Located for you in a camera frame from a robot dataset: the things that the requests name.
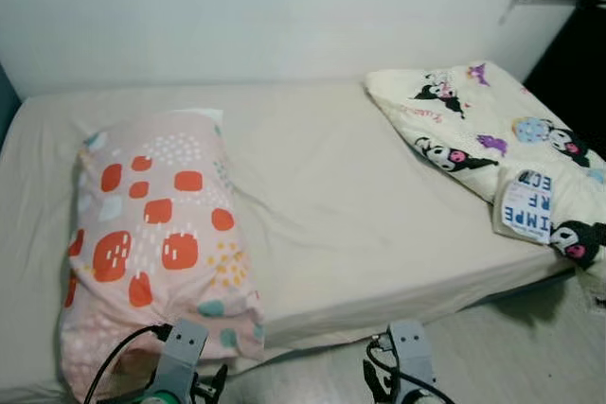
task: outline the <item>metal bracket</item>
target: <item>metal bracket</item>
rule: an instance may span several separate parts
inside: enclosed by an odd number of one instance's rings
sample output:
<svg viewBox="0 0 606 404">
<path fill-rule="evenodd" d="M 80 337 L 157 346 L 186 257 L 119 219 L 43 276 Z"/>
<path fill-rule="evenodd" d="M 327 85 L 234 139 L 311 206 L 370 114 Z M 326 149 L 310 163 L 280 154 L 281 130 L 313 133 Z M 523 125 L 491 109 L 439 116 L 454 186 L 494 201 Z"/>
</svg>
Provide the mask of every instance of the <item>metal bracket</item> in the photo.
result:
<svg viewBox="0 0 606 404">
<path fill-rule="evenodd" d="M 423 326 L 417 321 L 398 321 L 389 325 L 387 333 L 396 357 L 397 368 L 410 376 L 434 384 L 431 345 L 425 336 Z M 400 404 L 419 386 L 402 378 L 393 378 L 396 400 Z"/>
<path fill-rule="evenodd" d="M 153 383 L 143 398 L 169 391 L 180 403 L 191 403 L 191 384 L 206 338 L 206 328 L 180 319 L 170 332 Z"/>
</svg>

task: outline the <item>black cable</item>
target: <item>black cable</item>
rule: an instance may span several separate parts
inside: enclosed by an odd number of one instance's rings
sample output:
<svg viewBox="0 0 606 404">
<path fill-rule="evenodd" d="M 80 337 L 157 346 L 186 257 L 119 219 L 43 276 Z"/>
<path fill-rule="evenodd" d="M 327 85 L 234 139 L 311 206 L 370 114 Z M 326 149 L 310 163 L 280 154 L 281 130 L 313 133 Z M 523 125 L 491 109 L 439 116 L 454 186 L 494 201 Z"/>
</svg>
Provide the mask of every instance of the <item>black cable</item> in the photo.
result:
<svg viewBox="0 0 606 404">
<path fill-rule="evenodd" d="M 414 383 L 415 385 L 417 385 L 418 387 L 428 391 L 429 393 L 431 393 L 432 395 L 435 395 L 437 397 L 439 397 L 441 400 L 443 400 L 446 404 L 455 404 L 454 401 L 452 401 L 449 397 L 447 397 L 445 394 L 443 394 L 440 390 L 438 390 L 436 387 L 430 385 L 427 382 L 424 382 L 423 380 L 421 380 L 420 378 L 415 378 L 413 376 L 410 376 L 408 374 L 403 373 L 402 371 L 400 371 L 398 368 L 396 367 L 390 367 L 387 366 L 385 363 L 383 363 L 382 361 L 380 361 L 379 359 L 377 359 L 374 354 L 372 353 L 372 349 L 374 348 L 378 348 L 378 344 L 371 342 L 369 345 L 366 346 L 366 354 L 368 355 L 368 357 L 370 358 L 370 361 L 372 361 L 374 364 L 376 364 L 378 367 L 380 367 L 381 369 L 383 369 L 384 371 L 388 372 L 389 374 L 397 374 L 398 376 L 400 376 L 401 378 L 403 378 L 404 380 L 409 381 L 410 383 Z"/>
<path fill-rule="evenodd" d="M 107 357 L 107 359 L 105 359 L 103 364 L 101 364 L 101 367 L 98 368 L 97 374 L 95 375 L 95 378 L 93 379 L 93 382 L 91 383 L 91 386 L 88 389 L 88 393 L 86 394 L 86 398 L 84 399 L 84 404 L 90 404 L 91 400 L 93 399 L 93 394 L 95 393 L 95 389 L 97 389 L 98 382 L 103 377 L 103 373 L 105 372 L 107 367 L 110 365 L 112 360 L 116 357 L 116 355 L 120 352 L 120 350 L 122 350 L 122 348 L 126 344 L 130 343 L 136 337 L 141 336 L 144 333 L 147 333 L 148 331 L 152 331 L 153 333 L 155 333 L 155 335 L 161 341 L 166 341 L 167 338 L 169 337 L 171 330 L 172 330 L 172 325 L 169 325 L 169 324 L 149 325 L 149 326 L 144 326 L 143 328 L 139 328 L 138 330 L 136 330 L 135 332 L 131 333 L 129 336 L 124 338 L 120 342 L 120 344 L 118 344 L 116 346 L 116 348 L 112 351 L 112 353 Z"/>
</svg>

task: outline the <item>green component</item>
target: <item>green component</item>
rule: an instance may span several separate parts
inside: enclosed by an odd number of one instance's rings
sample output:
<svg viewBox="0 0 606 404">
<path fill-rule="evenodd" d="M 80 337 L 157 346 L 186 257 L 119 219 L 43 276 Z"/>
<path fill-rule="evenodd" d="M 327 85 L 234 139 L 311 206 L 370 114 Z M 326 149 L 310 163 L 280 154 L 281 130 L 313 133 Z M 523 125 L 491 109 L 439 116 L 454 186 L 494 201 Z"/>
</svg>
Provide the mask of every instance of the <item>green component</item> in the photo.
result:
<svg viewBox="0 0 606 404">
<path fill-rule="evenodd" d="M 132 404 L 180 404 L 177 398 L 170 393 L 158 392 L 143 400 L 136 399 Z"/>
</svg>

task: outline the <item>clothing label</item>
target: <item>clothing label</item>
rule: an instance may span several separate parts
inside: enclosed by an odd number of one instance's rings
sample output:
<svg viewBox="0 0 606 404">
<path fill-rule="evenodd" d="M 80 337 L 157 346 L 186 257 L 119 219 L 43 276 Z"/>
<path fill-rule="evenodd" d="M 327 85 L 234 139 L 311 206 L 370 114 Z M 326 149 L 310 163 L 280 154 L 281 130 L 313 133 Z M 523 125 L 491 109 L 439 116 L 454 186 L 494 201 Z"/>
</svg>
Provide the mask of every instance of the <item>clothing label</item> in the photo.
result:
<svg viewBox="0 0 606 404">
<path fill-rule="evenodd" d="M 534 170 L 521 171 L 503 194 L 501 222 L 516 234 L 549 243 L 552 180 Z"/>
</svg>

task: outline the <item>mattress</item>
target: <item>mattress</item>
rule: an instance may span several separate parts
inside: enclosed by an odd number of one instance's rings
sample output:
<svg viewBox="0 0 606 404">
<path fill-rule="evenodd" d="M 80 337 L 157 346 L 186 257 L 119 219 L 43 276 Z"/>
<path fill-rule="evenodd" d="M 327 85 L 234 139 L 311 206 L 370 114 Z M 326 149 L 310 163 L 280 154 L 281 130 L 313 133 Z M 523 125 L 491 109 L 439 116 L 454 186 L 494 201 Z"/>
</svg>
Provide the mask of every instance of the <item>mattress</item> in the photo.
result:
<svg viewBox="0 0 606 404">
<path fill-rule="evenodd" d="M 80 142 L 140 113 L 185 108 L 224 110 L 268 359 L 395 319 L 430 321 L 569 267 L 548 248 L 495 235 L 486 203 L 422 163 L 355 81 L 34 97 L 0 161 L 3 401 L 64 393 L 57 323 Z"/>
</svg>

